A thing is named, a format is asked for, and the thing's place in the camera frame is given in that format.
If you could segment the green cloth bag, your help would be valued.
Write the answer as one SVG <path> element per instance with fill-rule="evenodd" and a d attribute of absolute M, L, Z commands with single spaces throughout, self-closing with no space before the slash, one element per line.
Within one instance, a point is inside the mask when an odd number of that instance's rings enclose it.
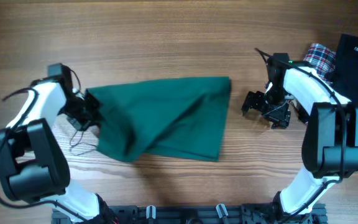
<path fill-rule="evenodd" d="M 149 80 L 87 89 L 100 103 L 98 152 L 216 162 L 231 97 L 229 77 Z"/>

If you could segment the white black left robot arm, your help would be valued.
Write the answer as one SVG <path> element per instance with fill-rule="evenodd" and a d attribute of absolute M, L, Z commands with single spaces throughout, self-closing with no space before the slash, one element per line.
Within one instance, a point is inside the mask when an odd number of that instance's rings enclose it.
<path fill-rule="evenodd" d="M 76 76 L 70 67 L 56 63 L 48 66 L 47 77 L 13 92 L 28 98 L 0 129 L 0 204 L 15 209 L 49 204 L 72 223 L 113 223 L 106 202 L 71 181 L 68 162 L 52 133 L 60 114 L 78 131 L 98 125 L 99 102 L 74 89 Z"/>

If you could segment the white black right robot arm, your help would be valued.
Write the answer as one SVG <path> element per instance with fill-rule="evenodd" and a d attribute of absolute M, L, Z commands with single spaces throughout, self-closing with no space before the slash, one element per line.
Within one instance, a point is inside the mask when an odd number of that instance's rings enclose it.
<path fill-rule="evenodd" d="M 248 92 L 241 111 L 257 110 L 273 128 L 287 128 L 291 100 L 299 102 L 306 132 L 303 166 L 262 212 L 270 223 L 300 221 L 334 185 L 358 172 L 358 106 L 336 92 L 307 62 L 258 51 L 267 69 L 265 91 Z"/>

